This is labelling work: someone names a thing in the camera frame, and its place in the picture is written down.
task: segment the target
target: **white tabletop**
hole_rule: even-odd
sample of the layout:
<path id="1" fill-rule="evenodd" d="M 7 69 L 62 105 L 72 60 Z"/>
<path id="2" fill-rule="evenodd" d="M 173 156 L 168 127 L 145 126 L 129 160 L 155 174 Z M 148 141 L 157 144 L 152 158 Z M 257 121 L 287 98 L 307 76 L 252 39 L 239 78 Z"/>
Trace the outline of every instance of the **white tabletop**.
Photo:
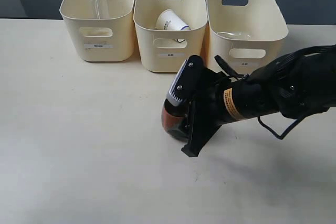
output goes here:
<path id="1" fill-rule="evenodd" d="M 256 119 L 225 125 L 188 158 L 161 127 L 173 74 L 85 62 L 61 20 L 0 28 L 0 223 L 336 222 L 336 110 L 283 141 Z M 289 32 L 283 53 L 336 38 Z"/>

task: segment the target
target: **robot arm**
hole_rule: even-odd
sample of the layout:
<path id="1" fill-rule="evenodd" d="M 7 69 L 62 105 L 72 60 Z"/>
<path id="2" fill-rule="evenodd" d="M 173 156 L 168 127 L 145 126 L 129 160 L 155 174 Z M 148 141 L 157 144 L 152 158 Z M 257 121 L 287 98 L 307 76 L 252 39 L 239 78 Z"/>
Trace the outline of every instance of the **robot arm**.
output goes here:
<path id="1" fill-rule="evenodd" d="M 205 68 L 199 56 L 189 57 L 164 102 L 163 127 L 187 141 L 182 151 L 188 156 L 198 156 L 223 124 L 258 118 L 283 139 L 304 118 L 336 106 L 336 46 L 301 49 L 250 76 L 236 73 L 220 56 L 215 59 L 224 72 Z M 276 112 L 296 119 L 281 135 L 261 120 Z"/>

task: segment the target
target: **beige plastic bin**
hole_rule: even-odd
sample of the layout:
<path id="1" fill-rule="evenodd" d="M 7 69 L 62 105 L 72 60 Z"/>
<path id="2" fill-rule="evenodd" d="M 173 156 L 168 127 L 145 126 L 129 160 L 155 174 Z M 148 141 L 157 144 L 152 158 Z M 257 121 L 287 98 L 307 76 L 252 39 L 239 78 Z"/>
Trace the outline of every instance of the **beige plastic bin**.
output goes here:
<path id="1" fill-rule="evenodd" d="M 60 13 L 78 55 L 86 61 L 121 61 L 134 50 L 134 0 L 107 0 L 109 19 L 90 18 L 87 0 L 63 0 Z"/>
<path id="2" fill-rule="evenodd" d="M 156 30 L 157 18 L 167 9 L 172 9 L 191 30 Z M 134 22 L 145 68 L 177 72 L 186 58 L 201 52 L 207 24 L 205 0 L 135 0 Z"/>
<path id="3" fill-rule="evenodd" d="M 278 56 L 288 35 L 275 0 L 207 0 L 207 11 L 207 66 L 214 71 L 220 55 L 238 73 L 251 73 Z"/>

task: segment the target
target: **paper cup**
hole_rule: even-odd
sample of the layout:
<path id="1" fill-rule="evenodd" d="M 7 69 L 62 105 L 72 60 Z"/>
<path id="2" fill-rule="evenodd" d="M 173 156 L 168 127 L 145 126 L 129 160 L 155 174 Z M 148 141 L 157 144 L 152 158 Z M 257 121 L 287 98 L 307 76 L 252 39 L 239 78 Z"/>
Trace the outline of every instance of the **paper cup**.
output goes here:
<path id="1" fill-rule="evenodd" d="M 157 30 L 166 31 L 185 31 L 191 30 L 183 20 L 178 17 L 173 10 L 168 9 L 161 13 L 156 21 Z M 177 42 L 183 42 L 184 39 L 176 39 Z"/>

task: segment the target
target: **orange label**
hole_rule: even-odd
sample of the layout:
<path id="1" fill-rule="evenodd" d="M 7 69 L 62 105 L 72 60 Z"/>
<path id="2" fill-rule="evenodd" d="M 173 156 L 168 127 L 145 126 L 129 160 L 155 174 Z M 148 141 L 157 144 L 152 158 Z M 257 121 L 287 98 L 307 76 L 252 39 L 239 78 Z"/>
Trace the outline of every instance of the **orange label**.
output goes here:
<path id="1" fill-rule="evenodd" d="M 226 110 L 229 112 L 229 114 L 232 116 L 232 118 L 234 118 L 237 121 L 246 119 L 238 112 L 238 110 L 237 110 L 237 108 L 236 108 L 236 106 L 233 102 L 232 88 L 224 90 L 223 99 L 224 99 L 224 104 L 225 104 Z"/>

